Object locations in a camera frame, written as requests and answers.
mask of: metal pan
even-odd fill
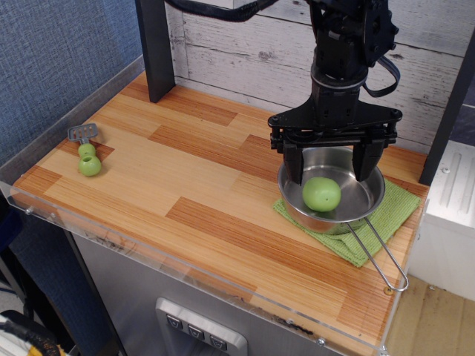
[[[394,291],[406,290],[409,286],[406,274],[368,220],[384,197],[385,185],[381,171],[375,168],[365,181],[358,182],[353,170],[353,151],[347,147],[306,148],[303,155],[302,185],[289,180],[284,164],[278,172],[278,186],[289,215],[303,227],[322,234],[337,235],[351,232],[387,286]],[[313,211],[305,205],[302,188],[305,182],[313,177],[331,178],[340,185],[341,202],[336,209],[321,213]],[[390,284],[371,253],[358,237],[356,229],[365,223],[370,226],[384,250],[401,272],[405,279],[403,288],[398,289]]]

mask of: button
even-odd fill
[[[172,317],[171,315],[166,315],[166,319],[168,321],[168,324],[170,324],[172,327],[176,329],[183,329],[183,325],[181,324],[181,320],[177,319],[176,317]]]
[[[205,338],[204,332],[192,325],[188,325],[188,332],[192,337],[196,337],[198,340],[204,340]]]
[[[224,340],[221,340],[213,335],[209,335],[209,339],[211,341],[211,344],[219,350],[226,351],[228,349],[228,346],[226,345],[226,342]]]

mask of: green ball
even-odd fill
[[[83,143],[79,146],[77,152],[81,158],[84,156],[96,156],[96,148],[91,143]]]
[[[101,171],[101,161],[96,156],[84,156],[79,161],[79,171],[87,177],[95,176]]]
[[[331,211],[340,204],[341,188],[333,179],[313,177],[305,183],[302,198],[305,205],[314,211]]]

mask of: green apple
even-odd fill
[[[341,200],[341,189],[333,179],[313,177],[305,182],[302,189],[304,203],[314,211],[331,211]]]

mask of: table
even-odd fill
[[[182,87],[149,101],[145,74],[88,121],[102,171],[84,177],[65,139],[11,188],[18,206],[144,263],[167,266],[340,352],[380,350],[397,294],[371,263],[356,268],[272,209],[282,156],[270,149],[272,113]],[[397,147],[379,163],[422,198],[425,155]],[[403,268],[423,204],[388,246]],[[376,262],[395,285],[384,252]]]

